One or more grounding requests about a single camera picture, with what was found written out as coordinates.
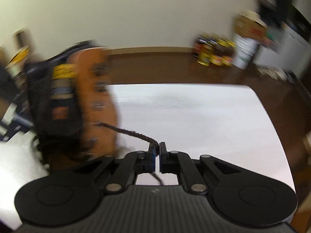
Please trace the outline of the dark brown shoelace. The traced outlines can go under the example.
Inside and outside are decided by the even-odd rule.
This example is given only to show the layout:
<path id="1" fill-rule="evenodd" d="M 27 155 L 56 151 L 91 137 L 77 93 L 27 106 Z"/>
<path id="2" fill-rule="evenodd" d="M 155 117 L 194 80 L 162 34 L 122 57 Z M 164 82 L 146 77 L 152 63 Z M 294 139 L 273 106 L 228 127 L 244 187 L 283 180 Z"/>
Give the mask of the dark brown shoelace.
<path id="1" fill-rule="evenodd" d="M 109 125 L 107 123 L 98 123 L 96 125 L 97 126 L 102 126 L 104 128 L 111 129 L 111 130 L 116 131 L 117 133 L 120 133 L 120 134 L 128 135 L 128 136 L 135 137 L 135 138 L 139 138 L 141 140 L 144 140 L 145 142 L 151 143 L 151 144 L 157 146 L 156 154 L 157 154 L 157 156 L 159 156 L 159 147 L 160 147 L 159 143 L 156 140 L 154 140 L 153 138 L 151 138 L 151 137 L 148 137 L 146 135 L 137 133 L 135 131 L 130 131 L 130 130 L 126 130 L 126 129 L 117 128 L 117 127 L 115 127 L 113 125 Z M 155 178 L 161 186 L 164 185 L 163 180 L 156 173 L 150 174 L 150 175 L 153 178 Z"/>

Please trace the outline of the tan leather boot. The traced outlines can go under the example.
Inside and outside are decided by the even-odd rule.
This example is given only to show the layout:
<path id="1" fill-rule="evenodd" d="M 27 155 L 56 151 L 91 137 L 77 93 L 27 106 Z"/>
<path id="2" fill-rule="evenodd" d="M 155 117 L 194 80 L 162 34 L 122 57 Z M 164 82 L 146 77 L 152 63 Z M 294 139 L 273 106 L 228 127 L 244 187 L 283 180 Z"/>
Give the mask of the tan leather boot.
<path id="1" fill-rule="evenodd" d="M 84 41 L 45 61 L 25 63 L 38 150 L 50 172 L 116 155 L 109 58 L 108 49 Z"/>

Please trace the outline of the cooking oil bottles cluster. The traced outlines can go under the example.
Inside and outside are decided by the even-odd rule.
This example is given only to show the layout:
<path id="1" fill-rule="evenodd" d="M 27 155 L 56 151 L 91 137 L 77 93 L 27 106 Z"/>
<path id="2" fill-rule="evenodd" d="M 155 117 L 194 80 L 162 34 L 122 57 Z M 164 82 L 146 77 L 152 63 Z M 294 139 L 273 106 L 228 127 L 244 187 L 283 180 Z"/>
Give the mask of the cooking oil bottles cluster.
<path id="1" fill-rule="evenodd" d="M 201 65 L 232 66 L 235 48 L 225 36 L 202 33 L 194 42 L 192 55 Z"/>

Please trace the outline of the white plastic bucket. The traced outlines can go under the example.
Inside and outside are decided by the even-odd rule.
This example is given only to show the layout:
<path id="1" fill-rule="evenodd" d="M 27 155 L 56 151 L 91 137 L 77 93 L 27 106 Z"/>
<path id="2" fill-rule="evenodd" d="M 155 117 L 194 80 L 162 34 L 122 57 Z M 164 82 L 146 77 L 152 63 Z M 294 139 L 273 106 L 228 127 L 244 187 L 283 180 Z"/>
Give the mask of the white plastic bucket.
<path id="1" fill-rule="evenodd" d="M 235 43 L 235 54 L 233 57 L 233 65 L 237 68 L 245 70 L 250 63 L 259 42 L 252 38 L 246 38 L 235 33 L 233 42 Z"/>

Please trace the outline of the brown cardboard box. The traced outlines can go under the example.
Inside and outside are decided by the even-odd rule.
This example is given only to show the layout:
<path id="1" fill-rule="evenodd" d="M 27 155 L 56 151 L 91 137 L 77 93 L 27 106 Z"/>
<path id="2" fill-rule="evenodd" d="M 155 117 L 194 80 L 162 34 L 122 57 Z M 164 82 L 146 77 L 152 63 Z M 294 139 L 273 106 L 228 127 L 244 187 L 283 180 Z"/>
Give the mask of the brown cardboard box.
<path id="1" fill-rule="evenodd" d="M 241 37 L 262 41 L 266 36 L 267 25 L 259 14 L 246 10 L 236 17 L 233 29 Z"/>

